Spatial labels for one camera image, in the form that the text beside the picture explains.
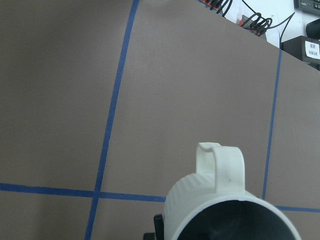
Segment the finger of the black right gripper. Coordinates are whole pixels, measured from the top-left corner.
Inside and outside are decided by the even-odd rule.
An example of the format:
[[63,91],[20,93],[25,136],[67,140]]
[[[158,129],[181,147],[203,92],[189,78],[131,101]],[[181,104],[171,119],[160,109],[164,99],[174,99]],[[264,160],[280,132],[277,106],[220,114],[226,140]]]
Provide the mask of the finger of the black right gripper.
[[164,240],[164,220],[162,214],[156,214],[153,217],[154,232],[143,234],[143,240]]

